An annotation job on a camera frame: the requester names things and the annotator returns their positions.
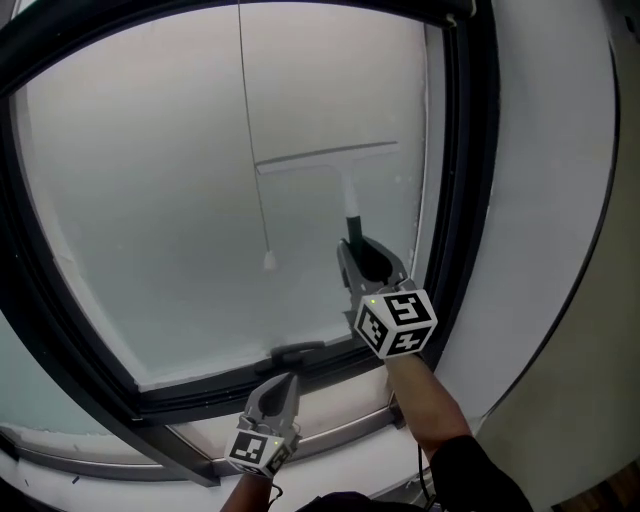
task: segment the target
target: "black window frame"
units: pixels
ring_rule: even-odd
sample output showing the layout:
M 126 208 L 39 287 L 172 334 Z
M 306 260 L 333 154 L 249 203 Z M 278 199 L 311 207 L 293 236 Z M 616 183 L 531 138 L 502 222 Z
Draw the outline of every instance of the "black window frame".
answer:
M 55 264 L 23 176 L 12 95 L 55 62 L 99 39 L 153 19 L 235 3 L 39 1 L 0 30 L 0 307 L 38 363 L 89 414 L 141 453 L 202 485 L 215 485 L 219 472 L 169 425 L 239 412 L 257 385 L 283 371 L 295 371 L 307 393 L 382 362 L 364 342 L 351 339 L 140 392 L 91 326 Z M 491 2 L 433 0 L 428 7 L 379 0 L 315 3 L 381 10 L 443 29 L 445 146 L 424 283 L 439 324 L 423 357 L 435 369 L 473 270 L 493 180 L 500 83 Z

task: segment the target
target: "person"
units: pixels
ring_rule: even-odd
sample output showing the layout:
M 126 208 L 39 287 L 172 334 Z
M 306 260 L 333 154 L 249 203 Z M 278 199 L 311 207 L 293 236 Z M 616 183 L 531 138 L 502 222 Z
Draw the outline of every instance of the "person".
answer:
M 449 512 L 532 511 L 520 488 L 489 460 L 460 407 L 416 355 L 386 359 L 391 387 L 414 439 L 429 460 L 442 509 Z M 271 480 L 243 475 L 222 512 L 266 512 Z M 412 512 L 415 505 L 359 493 L 319 497 L 299 512 Z

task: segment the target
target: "forearm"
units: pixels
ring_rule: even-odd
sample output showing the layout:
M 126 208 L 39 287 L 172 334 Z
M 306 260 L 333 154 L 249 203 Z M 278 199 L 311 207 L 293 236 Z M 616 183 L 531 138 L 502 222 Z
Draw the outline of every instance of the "forearm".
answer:
M 457 402 L 420 358 L 394 357 L 385 364 L 409 430 L 429 460 L 445 441 L 471 435 Z
M 271 480 L 243 475 L 221 512 L 266 512 L 271 496 Z

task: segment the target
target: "black sleeve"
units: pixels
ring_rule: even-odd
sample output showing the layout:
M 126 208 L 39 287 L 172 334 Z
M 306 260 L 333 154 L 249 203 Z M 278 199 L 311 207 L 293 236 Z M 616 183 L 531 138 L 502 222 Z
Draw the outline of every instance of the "black sleeve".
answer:
M 471 436 L 450 439 L 438 448 L 431 474 L 438 501 L 449 512 L 532 512 L 516 483 Z

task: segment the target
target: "wooden floor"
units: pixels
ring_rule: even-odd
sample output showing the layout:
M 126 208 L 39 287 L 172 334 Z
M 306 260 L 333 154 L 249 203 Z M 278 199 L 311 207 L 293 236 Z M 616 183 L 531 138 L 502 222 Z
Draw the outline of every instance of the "wooden floor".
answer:
M 640 511 L 640 467 L 629 464 L 596 487 L 552 507 L 554 512 Z

